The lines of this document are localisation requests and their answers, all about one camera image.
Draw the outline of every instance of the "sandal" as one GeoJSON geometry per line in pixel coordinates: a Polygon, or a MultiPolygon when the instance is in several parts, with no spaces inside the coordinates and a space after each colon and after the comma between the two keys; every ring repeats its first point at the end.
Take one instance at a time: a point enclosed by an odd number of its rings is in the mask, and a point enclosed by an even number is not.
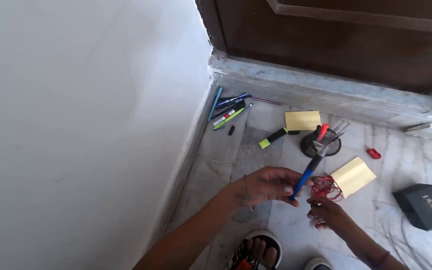
{"type": "Polygon", "coordinates": [[[272,270],[276,269],[281,262],[282,246],[276,236],[264,230],[256,230],[244,237],[244,240],[239,244],[239,247],[233,253],[231,260],[228,261],[226,269],[229,270],[257,270],[260,266],[260,261],[252,255],[251,250],[246,247],[248,239],[259,238],[266,242],[266,249],[264,250],[263,257],[267,249],[275,248],[277,255],[274,261],[272,270]]]}

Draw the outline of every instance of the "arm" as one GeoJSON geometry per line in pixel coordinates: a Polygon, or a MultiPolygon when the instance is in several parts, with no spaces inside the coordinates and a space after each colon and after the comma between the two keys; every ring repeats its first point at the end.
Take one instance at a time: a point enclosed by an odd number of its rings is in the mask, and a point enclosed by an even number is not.
{"type": "Polygon", "coordinates": [[[341,237],[354,255],[376,270],[409,270],[365,233],[338,204],[326,197],[312,197],[309,218],[315,218],[317,229],[331,229],[341,237]]]}
{"type": "Polygon", "coordinates": [[[299,206],[296,200],[289,201],[288,196],[293,193],[292,186],[300,176],[291,169],[264,167],[246,176],[247,189],[243,178],[228,184],[199,212],[157,242],[133,270],[188,269],[242,207],[267,200],[283,200],[299,206]]]}

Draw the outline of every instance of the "white wall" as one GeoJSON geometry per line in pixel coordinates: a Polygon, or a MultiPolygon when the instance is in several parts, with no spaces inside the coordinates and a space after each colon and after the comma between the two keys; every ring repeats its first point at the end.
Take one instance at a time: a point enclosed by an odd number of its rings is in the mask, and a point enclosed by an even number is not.
{"type": "Polygon", "coordinates": [[[211,50],[194,0],[0,0],[0,270],[133,267],[211,50]]]}

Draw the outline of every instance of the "hand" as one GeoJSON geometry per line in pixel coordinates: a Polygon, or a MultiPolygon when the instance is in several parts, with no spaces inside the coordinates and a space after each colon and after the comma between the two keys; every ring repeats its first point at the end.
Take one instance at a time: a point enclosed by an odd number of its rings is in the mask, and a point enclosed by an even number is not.
{"type": "Polygon", "coordinates": [[[308,218],[316,229],[331,229],[341,236],[358,227],[341,206],[326,197],[311,197],[307,202],[311,205],[308,218]]]}
{"type": "MultiPolygon", "coordinates": [[[[299,202],[297,200],[290,201],[288,196],[293,194],[293,186],[300,178],[301,174],[291,169],[266,166],[246,175],[246,189],[244,189],[243,178],[238,179],[232,185],[239,206],[246,207],[248,204],[253,206],[268,200],[280,200],[298,207],[299,202]]],[[[305,185],[312,186],[314,183],[307,181],[305,185]]]]}

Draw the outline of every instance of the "marble floor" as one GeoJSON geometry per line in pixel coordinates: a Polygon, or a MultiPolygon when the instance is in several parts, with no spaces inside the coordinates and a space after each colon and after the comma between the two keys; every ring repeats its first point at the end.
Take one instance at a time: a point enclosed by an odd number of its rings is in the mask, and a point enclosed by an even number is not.
{"type": "MultiPolygon", "coordinates": [[[[167,232],[195,214],[225,185],[264,166],[282,166],[303,172],[310,159],[299,149],[299,135],[285,135],[265,149],[258,142],[285,126],[284,112],[306,111],[288,105],[261,101],[229,127],[213,131],[208,125],[198,155],[191,167],[167,232]]],[[[321,114],[321,122],[334,125],[338,116],[321,114]]],[[[432,270],[432,231],[412,227],[391,195],[391,191],[413,183],[432,184],[432,141],[404,133],[349,120],[351,126],[341,138],[341,151],[321,162],[315,175],[332,173],[359,156],[377,178],[349,198],[338,202],[376,242],[403,261],[411,270],[432,270]],[[368,148],[378,150],[382,158],[371,159],[368,148]]],[[[309,189],[303,190],[301,206],[280,201],[258,205],[254,213],[243,209],[201,253],[191,269],[223,270],[228,258],[244,236],[261,229],[275,234],[283,245],[278,269],[300,270],[315,256],[329,260],[334,270],[369,269],[354,257],[345,243],[331,230],[311,228],[305,203],[309,189]]]]}

